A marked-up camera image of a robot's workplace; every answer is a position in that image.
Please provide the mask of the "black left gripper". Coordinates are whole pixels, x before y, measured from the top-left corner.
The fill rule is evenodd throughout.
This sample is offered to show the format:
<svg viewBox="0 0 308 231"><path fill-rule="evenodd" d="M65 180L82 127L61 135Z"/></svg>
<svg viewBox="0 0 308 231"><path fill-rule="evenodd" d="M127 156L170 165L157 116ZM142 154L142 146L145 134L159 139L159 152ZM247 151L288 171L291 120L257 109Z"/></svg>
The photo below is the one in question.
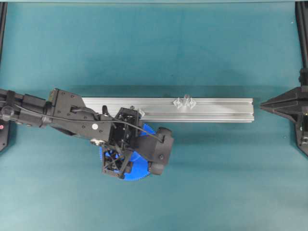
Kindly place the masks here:
<svg viewBox="0 0 308 231"><path fill-rule="evenodd" d="M139 136L140 113L136 110L121 107L113 119L109 144L116 149L101 148L102 173L124 179L131 173L131 150Z"/></svg>

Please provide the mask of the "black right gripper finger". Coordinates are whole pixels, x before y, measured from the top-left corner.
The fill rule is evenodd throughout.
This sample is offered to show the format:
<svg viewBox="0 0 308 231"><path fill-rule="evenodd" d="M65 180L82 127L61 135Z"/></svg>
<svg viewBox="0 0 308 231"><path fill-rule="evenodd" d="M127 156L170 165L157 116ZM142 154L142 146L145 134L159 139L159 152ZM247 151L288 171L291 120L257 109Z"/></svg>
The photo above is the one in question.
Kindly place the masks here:
<svg viewBox="0 0 308 231"><path fill-rule="evenodd" d="M292 114L292 113L289 113L289 112L280 112L280 111L277 111L275 109L272 109L270 107L265 107L265 106L261 106L261 110L264 110L266 112L284 117L284 118L290 120L293 123L298 122L298 115L297 114Z"/></svg>
<svg viewBox="0 0 308 231"><path fill-rule="evenodd" d="M261 103L261 107L273 107L280 103L295 103L298 101L305 101L308 99L308 87L296 87L277 97L271 98L266 102Z"/></svg>

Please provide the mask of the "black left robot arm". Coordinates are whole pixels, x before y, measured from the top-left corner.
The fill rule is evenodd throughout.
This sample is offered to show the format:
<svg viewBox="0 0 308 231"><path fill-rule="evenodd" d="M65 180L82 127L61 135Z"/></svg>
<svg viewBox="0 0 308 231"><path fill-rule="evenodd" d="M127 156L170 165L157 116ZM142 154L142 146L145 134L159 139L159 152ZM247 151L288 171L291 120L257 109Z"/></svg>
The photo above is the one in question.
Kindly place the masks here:
<svg viewBox="0 0 308 231"><path fill-rule="evenodd" d="M82 97L54 89L47 100L12 90L0 91L0 117L29 127L50 126L68 136L84 138L102 149L102 172L124 179L135 167L134 142L141 133L140 114L120 108L115 116L107 106L97 113Z"/></svg>

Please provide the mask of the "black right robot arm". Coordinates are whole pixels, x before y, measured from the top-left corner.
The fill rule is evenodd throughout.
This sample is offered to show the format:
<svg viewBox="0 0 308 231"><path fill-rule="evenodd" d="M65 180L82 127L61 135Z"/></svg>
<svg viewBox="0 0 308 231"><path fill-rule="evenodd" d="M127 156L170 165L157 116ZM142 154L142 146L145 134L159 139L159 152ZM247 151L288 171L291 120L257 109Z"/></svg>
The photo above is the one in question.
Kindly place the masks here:
<svg viewBox="0 0 308 231"><path fill-rule="evenodd" d="M260 109L287 118L295 125L298 148L308 154L308 70L300 70L301 86L261 103Z"/></svg>

